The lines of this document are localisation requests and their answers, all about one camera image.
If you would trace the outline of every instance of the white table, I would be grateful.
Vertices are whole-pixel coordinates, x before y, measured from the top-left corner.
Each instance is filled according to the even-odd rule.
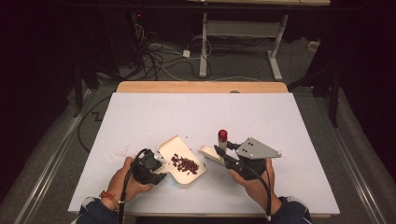
[[[145,147],[155,150],[178,135],[205,164],[206,173],[187,186],[168,175],[150,193],[127,203],[127,215],[262,217],[262,209],[227,170],[198,152],[202,145],[217,144],[220,129],[228,131],[232,142],[252,136],[282,153],[273,162],[277,195],[303,200],[313,216],[340,213],[297,104],[287,92],[114,93],[68,211],[78,212],[86,197],[106,189],[126,156]]]

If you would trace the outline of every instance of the sleeve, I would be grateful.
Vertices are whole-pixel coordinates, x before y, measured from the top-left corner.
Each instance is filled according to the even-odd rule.
[[[279,197],[282,205],[271,216],[274,224],[312,224],[308,207],[295,197]]]
[[[118,214],[110,211],[99,199],[89,197],[81,204],[78,217],[71,224],[117,224]]]

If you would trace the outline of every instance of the red cap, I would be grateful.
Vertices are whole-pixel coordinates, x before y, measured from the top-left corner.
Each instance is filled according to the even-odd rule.
[[[227,142],[227,131],[220,130],[219,131],[219,141],[220,142]]]

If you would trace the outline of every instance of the hand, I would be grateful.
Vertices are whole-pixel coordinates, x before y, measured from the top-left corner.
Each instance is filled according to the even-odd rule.
[[[275,173],[272,166],[271,159],[265,159],[267,170],[262,173],[262,179],[265,181],[271,190],[271,215],[274,214],[282,204],[282,202],[277,198],[274,193],[275,186]],[[245,180],[240,174],[235,170],[229,170],[233,180],[239,185],[243,186],[247,192],[247,195],[252,198],[256,203],[258,203],[264,211],[267,209],[267,191],[259,179]]]
[[[114,200],[118,202],[120,200],[121,194],[122,194],[122,189],[123,189],[123,183],[125,176],[128,172],[128,170],[131,168],[131,164],[134,161],[133,158],[127,157],[125,159],[125,162],[111,178],[110,183],[108,184],[107,188],[107,193],[110,193],[114,196]],[[134,176],[131,175],[129,178],[129,182],[126,188],[126,198],[125,202],[131,201],[137,194],[143,193],[143,192],[148,192],[153,188],[152,184],[147,184],[147,185],[142,185],[139,182],[137,182],[134,179]],[[116,205],[109,199],[109,198],[102,198],[101,200],[102,204],[104,204],[107,208],[110,210],[115,210]]]

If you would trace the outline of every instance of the floor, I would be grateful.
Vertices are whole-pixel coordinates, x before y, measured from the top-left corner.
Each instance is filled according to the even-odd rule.
[[[315,55],[307,50],[308,43],[302,38],[293,43],[281,44],[276,60],[284,83],[290,84],[304,76]],[[208,58],[211,73],[205,80],[274,81],[264,53],[272,44],[271,39],[213,39],[212,53]],[[141,72],[131,79],[200,80],[196,77],[199,61],[179,59],[178,54],[185,47],[157,42],[150,48],[156,50],[153,55],[156,56],[156,63],[162,62],[161,70],[156,74],[150,70],[151,65],[147,61],[148,75]],[[191,58],[197,57],[199,51],[193,50]],[[120,70],[125,75],[133,68],[124,65]],[[75,214],[67,212],[67,207],[100,128],[101,118],[106,112],[106,98],[118,85],[118,82],[104,74],[98,74],[98,80],[98,90],[84,89],[84,107],[76,118],[73,117],[76,111],[74,93],[70,92],[69,107],[42,137],[1,203],[0,223],[70,223],[76,218]],[[314,217],[314,223],[390,223],[394,220],[395,182],[364,136],[342,90],[339,95],[337,129],[329,122],[329,100],[326,96],[314,98],[309,87],[298,87],[291,92],[341,211],[338,216]],[[128,217],[127,221],[250,223],[256,219]]]

